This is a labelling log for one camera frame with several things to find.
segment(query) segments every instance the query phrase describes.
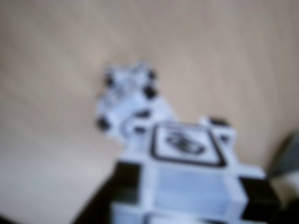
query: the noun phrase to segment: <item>white robot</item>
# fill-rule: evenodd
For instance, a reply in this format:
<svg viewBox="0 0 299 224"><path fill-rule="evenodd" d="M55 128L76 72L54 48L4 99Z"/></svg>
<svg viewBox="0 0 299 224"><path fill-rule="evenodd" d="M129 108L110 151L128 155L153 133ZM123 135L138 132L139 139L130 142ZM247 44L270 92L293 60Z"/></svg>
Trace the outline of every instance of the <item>white robot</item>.
<svg viewBox="0 0 299 224"><path fill-rule="evenodd" d="M145 62L106 70L98 125L124 145L109 195L112 224L253 224L280 203L257 166L240 164L221 119L178 122Z"/></svg>

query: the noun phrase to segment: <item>beige surface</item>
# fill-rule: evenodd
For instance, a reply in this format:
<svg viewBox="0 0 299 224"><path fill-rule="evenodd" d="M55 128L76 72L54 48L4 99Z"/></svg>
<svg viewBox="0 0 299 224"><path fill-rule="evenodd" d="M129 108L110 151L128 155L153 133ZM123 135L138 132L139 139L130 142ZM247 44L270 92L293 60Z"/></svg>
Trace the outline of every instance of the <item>beige surface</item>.
<svg viewBox="0 0 299 224"><path fill-rule="evenodd" d="M69 223L120 148L94 126L106 63L146 59L183 121L228 118L266 167L299 126L299 1L0 2L0 213Z"/></svg>

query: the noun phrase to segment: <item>black plastic part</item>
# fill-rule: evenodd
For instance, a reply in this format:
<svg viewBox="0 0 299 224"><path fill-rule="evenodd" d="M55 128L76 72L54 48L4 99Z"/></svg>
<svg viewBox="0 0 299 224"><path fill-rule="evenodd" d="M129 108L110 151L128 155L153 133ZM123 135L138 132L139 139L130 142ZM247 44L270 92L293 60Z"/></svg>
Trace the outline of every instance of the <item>black plastic part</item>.
<svg viewBox="0 0 299 224"><path fill-rule="evenodd" d="M12 221L8 220L6 217L0 216L0 224L15 224Z"/></svg>
<svg viewBox="0 0 299 224"><path fill-rule="evenodd" d="M136 133L145 133L145 128L144 127L135 127L134 128L134 131L136 132Z"/></svg>
<svg viewBox="0 0 299 224"><path fill-rule="evenodd" d="M105 84L107 87L111 87L114 84L114 80L110 75L107 75L105 78Z"/></svg>
<svg viewBox="0 0 299 224"><path fill-rule="evenodd" d="M152 86L146 86L143 92L147 99L153 99L158 95L158 92Z"/></svg>
<svg viewBox="0 0 299 224"><path fill-rule="evenodd" d="M223 141L224 143L228 143L229 141L229 137L227 135L221 135L220 136L221 141Z"/></svg>
<svg viewBox="0 0 299 224"><path fill-rule="evenodd" d="M107 131L110 128L110 124L106 118L101 117L97 120L97 125L100 130Z"/></svg>
<svg viewBox="0 0 299 224"><path fill-rule="evenodd" d="M158 213L148 213L148 214L145 214L143 216L143 222L142 224L150 224L152 223L152 219L154 217L168 217L168 215L162 215L162 214L158 214Z"/></svg>
<svg viewBox="0 0 299 224"><path fill-rule="evenodd" d="M135 114L135 117L137 117L137 118L148 118L148 117L150 117L150 110L144 110L144 111L137 112Z"/></svg>
<svg viewBox="0 0 299 224"><path fill-rule="evenodd" d="M219 126L229 126L229 123L225 119L221 118L210 118L211 123L213 125L219 125Z"/></svg>
<svg viewBox="0 0 299 224"><path fill-rule="evenodd" d="M291 201L285 210L280 211L270 224L298 224L299 223L299 199Z"/></svg>
<svg viewBox="0 0 299 224"><path fill-rule="evenodd" d="M117 188L113 195L113 201L136 204L138 202L140 165L119 162L114 177Z"/></svg>
<svg viewBox="0 0 299 224"><path fill-rule="evenodd" d="M214 221L214 220L204 220L204 222L209 224L226 224L224 222Z"/></svg>
<svg viewBox="0 0 299 224"><path fill-rule="evenodd" d="M280 208L280 201L269 181L245 177L240 177L240 181L249 198L242 219L259 222L271 221Z"/></svg>
<svg viewBox="0 0 299 224"><path fill-rule="evenodd" d="M157 78L156 73L153 70L149 71L149 78L152 80Z"/></svg>
<svg viewBox="0 0 299 224"><path fill-rule="evenodd" d="M114 178L109 179L93 196L88 205L77 216L74 224L111 224L110 202L116 182Z"/></svg>

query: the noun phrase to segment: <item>black square marker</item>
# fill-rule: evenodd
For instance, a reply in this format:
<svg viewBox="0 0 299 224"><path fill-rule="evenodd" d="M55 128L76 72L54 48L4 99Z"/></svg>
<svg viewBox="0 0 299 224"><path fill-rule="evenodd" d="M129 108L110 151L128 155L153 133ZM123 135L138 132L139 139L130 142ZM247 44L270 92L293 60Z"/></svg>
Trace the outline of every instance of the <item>black square marker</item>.
<svg viewBox="0 0 299 224"><path fill-rule="evenodd" d="M268 180L240 177L249 198L242 219L268 222L280 207L280 201Z"/></svg>
<svg viewBox="0 0 299 224"><path fill-rule="evenodd" d="M157 160L208 167L224 167L226 162L211 133L199 125L175 122L154 128L151 155Z"/></svg>

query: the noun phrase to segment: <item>dark object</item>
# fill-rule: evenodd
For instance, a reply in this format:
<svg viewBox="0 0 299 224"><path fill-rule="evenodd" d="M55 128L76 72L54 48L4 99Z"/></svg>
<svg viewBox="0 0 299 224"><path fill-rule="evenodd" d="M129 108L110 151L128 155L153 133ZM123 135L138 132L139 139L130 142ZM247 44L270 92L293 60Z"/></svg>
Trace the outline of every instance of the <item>dark object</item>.
<svg viewBox="0 0 299 224"><path fill-rule="evenodd" d="M145 128L144 127L135 127L135 132L136 133L145 133Z"/></svg>
<svg viewBox="0 0 299 224"><path fill-rule="evenodd" d="M280 155L269 176L271 178L299 170L299 132L294 133L286 142L283 153Z"/></svg>
<svg viewBox="0 0 299 224"><path fill-rule="evenodd" d="M156 73L153 70L149 71L149 78L150 79L156 79L157 78Z"/></svg>
<svg viewBox="0 0 299 224"><path fill-rule="evenodd" d="M137 118L148 118L150 116L150 110L144 110L141 112L137 112L135 114L135 117Z"/></svg>
<svg viewBox="0 0 299 224"><path fill-rule="evenodd" d="M106 75L106 78L105 78L105 84L106 84L106 86L108 86L108 87L113 86L113 84L114 84L114 80L113 80L113 78L111 77L111 75Z"/></svg>
<svg viewBox="0 0 299 224"><path fill-rule="evenodd" d="M281 211L277 218L270 224L298 224L299 223L299 199L292 201Z"/></svg>
<svg viewBox="0 0 299 224"><path fill-rule="evenodd" d="M184 133L171 133L166 141L182 153L198 155L205 151L203 145Z"/></svg>
<svg viewBox="0 0 299 224"><path fill-rule="evenodd" d="M224 222L220 222L220 221L212 221L212 220L205 220L205 222L210 223L210 224L226 224Z"/></svg>
<svg viewBox="0 0 299 224"><path fill-rule="evenodd" d="M157 91L152 86L146 86L143 92L147 99L153 99L158 94Z"/></svg>
<svg viewBox="0 0 299 224"><path fill-rule="evenodd" d="M213 125L219 126L229 126L228 122L225 119L221 118L210 118Z"/></svg>
<svg viewBox="0 0 299 224"><path fill-rule="evenodd" d="M150 224L152 221L152 218L155 217L155 216L161 216L161 215L157 215L157 214L152 214L152 213L149 213L149 214L146 214L143 216L143 224Z"/></svg>
<svg viewBox="0 0 299 224"><path fill-rule="evenodd" d="M15 223L13 223L10 220L0 216L0 224L15 224Z"/></svg>
<svg viewBox="0 0 299 224"><path fill-rule="evenodd" d="M106 131L110 128L110 124L108 123L107 119L104 117L98 119L97 125L102 131Z"/></svg>
<svg viewBox="0 0 299 224"><path fill-rule="evenodd" d="M224 143L227 143L229 141L229 137L226 135L221 135L220 136L221 141L223 141Z"/></svg>
<svg viewBox="0 0 299 224"><path fill-rule="evenodd" d="M244 177L240 177L240 181L249 198L242 218L260 222L271 221L280 208L280 201L269 181Z"/></svg>
<svg viewBox="0 0 299 224"><path fill-rule="evenodd" d="M138 201L137 190L139 188L139 164L118 162L114 175L104 186L101 186L90 203L76 218L74 224L110 224L110 202L117 199L123 202L136 203ZM125 194L121 189L131 189Z"/></svg>

